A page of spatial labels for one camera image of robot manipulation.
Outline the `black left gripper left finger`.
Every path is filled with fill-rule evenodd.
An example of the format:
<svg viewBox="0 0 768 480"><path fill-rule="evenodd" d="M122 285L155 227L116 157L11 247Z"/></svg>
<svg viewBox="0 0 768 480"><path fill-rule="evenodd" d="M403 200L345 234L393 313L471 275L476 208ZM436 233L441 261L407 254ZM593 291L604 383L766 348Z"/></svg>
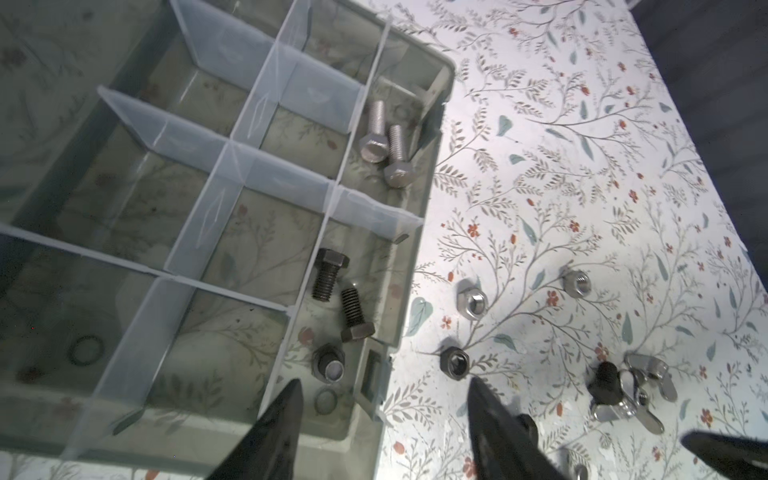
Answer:
<svg viewBox="0 0 768 480"><path fill-rule="evenodd" d="M207 479L293 479L303 407L293 379Z"/></svg>

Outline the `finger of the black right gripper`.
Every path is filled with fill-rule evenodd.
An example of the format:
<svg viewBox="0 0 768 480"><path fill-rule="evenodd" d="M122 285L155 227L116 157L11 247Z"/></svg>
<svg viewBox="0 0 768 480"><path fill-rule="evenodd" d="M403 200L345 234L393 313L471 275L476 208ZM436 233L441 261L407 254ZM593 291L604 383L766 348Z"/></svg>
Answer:
<svg viewBox="0 0 768 480"><path fill-rule="evenodd" d="M683 447L727 479L767 478L767 442L692 430L682 436Z"/></svg>

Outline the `silver hex bolt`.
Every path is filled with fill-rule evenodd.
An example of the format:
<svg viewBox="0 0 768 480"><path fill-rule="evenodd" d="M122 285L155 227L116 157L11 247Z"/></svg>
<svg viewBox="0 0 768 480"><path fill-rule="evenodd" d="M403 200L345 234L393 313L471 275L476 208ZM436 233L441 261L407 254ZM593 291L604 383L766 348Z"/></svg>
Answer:
<svg viewBox="0 0 768 480"><path fill-rule="evenodd" d="M362 159L369 163L380 163L389 154L389 139L386 134L386 105L375 100L369 105L367 132L359 140Z"/></svg>
<svg viewBox="0 0 768 480"><path fill-rule="evenodd" d="M386 183L396 189L410 185L415 177L413 165L407 153L406 137L403 126L392 124L389 127L389 164L384 169Z"/></svg>

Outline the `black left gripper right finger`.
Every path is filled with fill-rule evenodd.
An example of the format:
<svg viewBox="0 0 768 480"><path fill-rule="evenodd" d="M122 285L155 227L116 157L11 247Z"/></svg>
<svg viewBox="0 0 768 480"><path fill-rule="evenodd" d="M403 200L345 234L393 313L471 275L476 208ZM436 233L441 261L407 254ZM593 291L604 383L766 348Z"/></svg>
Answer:
<svg viewBox="0 0 768 480"><path fill-rule="evenodd" d="M477 377L467 395L468 430L478 479L564 479L514 417Z"/></svg>

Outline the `black hex bolt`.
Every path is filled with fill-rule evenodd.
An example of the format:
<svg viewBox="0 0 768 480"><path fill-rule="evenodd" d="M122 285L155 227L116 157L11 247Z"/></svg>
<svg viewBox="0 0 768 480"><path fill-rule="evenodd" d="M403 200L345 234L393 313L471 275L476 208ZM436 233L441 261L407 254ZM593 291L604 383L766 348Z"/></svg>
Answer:
<svg viewBox="0 0 768 480"><path fill-rule="evenodd" d="M349 257L329 248L320 248L315 258L318 269L312 288L312 298L320 302L329 302L334 290L339 271L349 265Z"/></svg>
<svg viewBox="0 0 768 480"><path fill-rule="evenodd" d="M346 327L340 333L343 343L364 340L375 334L375 325L365 320L360 295L355 286L349 285L341 290L341 303L346 320Z"/></svg>

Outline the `green transparent organizer box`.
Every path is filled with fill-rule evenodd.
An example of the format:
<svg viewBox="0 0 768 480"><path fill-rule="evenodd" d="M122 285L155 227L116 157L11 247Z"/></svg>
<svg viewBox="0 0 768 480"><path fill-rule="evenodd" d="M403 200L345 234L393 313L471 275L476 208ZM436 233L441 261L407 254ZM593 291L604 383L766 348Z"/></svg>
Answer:
<svg viewBox="0 0 768 480"><path fill-rule="evenodd" d="M159 1L1 221L1 446L58 478L205 477L299 379L294 471L371 479L455 75L350 1ZM413 182L362 159L369 105ZM349 257L312 298L320 248ZM373 336L343 343L341 290Z"/></svg>

